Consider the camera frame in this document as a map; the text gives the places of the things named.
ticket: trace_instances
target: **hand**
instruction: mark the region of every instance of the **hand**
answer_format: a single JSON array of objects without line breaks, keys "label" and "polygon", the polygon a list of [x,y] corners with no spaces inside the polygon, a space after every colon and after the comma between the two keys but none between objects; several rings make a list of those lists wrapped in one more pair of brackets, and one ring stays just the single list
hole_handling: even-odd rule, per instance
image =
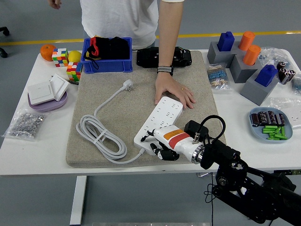
[{"label": "hand", "polygon": [[179,98],[185,109],[187,106],[193,108],[192,104],[196,102],[193,98],[193,92],[191,92],[189,88],[178,83],[169,73],[159,72],[156,80],[155,104],[159,102],[162,93],[165,91],[168,91]]},{"label": "hand", "polygon": [[48,0],[48,4],[55,9],[59,9],[61,7],[61,0]]}]

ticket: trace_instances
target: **power plug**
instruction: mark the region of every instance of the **power plug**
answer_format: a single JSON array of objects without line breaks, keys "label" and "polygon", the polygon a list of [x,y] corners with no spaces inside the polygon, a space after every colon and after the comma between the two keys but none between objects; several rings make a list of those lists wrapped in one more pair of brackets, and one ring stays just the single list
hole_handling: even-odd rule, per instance
[{"label": "power plug", "polygon": [[183,110],[181,102],[173,100],[169,97],[162,97],[155,109],[149,115],[139,132],[134,138],[134,145],[138,148],[144,148],[150,155],[155,155],[151,146],[154,143],[156,146],[160,146],[159,142],[154,137],[148,137],[144,142],[141,142],[141,138],[147,135],[147,131],[161,128],[163,126],[173,125],[178,119]]},{"label": "power plug", "polygon": [[133,91],[134,90],[134,84],[130,79],[128,79],[123,83],[123,88],[127,91]]}]

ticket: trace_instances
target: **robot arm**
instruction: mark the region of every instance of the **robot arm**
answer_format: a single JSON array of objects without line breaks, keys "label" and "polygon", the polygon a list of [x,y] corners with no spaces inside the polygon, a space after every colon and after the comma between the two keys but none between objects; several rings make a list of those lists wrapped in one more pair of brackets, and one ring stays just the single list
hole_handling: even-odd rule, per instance
[{"label": "robot arm", "polygon": [[[204,127],[211,118],[219,119],[223,125],[222,132],[214,139],[209,137],[208,129]],[[270,174],[248,167],[240,159],[240,152],[218,140],[224,131],[224,120],[211,115],[201,124],[190,121],[185,131],[168,126],[155,129],[149,135],[154,136],[162,146],[162,149],[154,147],[155,153],[159,150],[164,150],[165,154],[171,151],[168,160],[178,159],[176,154],[184,154],[204,169],[216,162],[219,168],[215,176],[217,185],[212,188],[213,195],[253,221],[262,224],[265,220],[282,218],[294,226],[300,225],[301,196],[294,193],[296,185],[284,174]],[[247,174],[261,177],[263,183],[257,184]]]}]

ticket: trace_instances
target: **power cord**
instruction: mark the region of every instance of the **power cord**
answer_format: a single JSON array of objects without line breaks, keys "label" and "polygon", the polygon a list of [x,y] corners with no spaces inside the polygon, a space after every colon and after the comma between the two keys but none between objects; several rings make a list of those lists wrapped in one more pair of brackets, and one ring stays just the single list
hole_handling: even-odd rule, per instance
[{"label": "power cord", "polygon": [[213,193],[212,193],[212,188],[213,188],[214,184],[213,184],[213,173],[211,172],[211,184],[208,184],[207,185],[207,191],[204,192],[204,195],[206,195],[206,198],[205,198],[205,202],[206,203],[211,203],[211,224],[213,226],[213,200],[216,198],[216,197],[213,197]]},{"label": "power cord", "polygon": [[[133,82],[130,79],[125,81],[123,83],[123,86],[117,92],[115,92],[109,99],[107,99],[105,102],[99,105],[98,108],[96,108],[94,115],[90,115],[90,114],[84,115],[80,119],[80,123],[76,125],[77,132],[83,138],[92,142],[107,160],[115,164],[126,164],[126,163],[133,162],[136,159],[138,159],[145,151],[145,149],[142,148],[136,157],[128,161],[115,161],[126,156],[127,146],[118,136],[109,132],[97,118],[97,112],[99,111],[99,109],[101,109],[106,103],[112,100],[119,92],[123,90],[128,90],[128,91],[133,90]],[[115,142],[118,145],[119,147],[118,152],[112,151],[111,149],[107,148],[103,144],[103,141],[106,138],[110,139],[111,141]]]}]

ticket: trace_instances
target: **rubik's cube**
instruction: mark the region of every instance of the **rubik's cube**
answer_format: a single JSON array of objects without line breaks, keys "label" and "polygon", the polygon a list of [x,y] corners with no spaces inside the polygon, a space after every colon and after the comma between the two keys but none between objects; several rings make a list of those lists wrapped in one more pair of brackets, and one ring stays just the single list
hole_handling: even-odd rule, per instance
[{"label": "rubik's cube", "polygon": [[83,63],[81,62],[69,62],[67,67],[67,75],[70,81],[79,81]]},{"label": "rubik's cube", "polygon": [[66,48],[55,48],[52,59],[57,67],[67,67],[69,63],[68,50]]}]

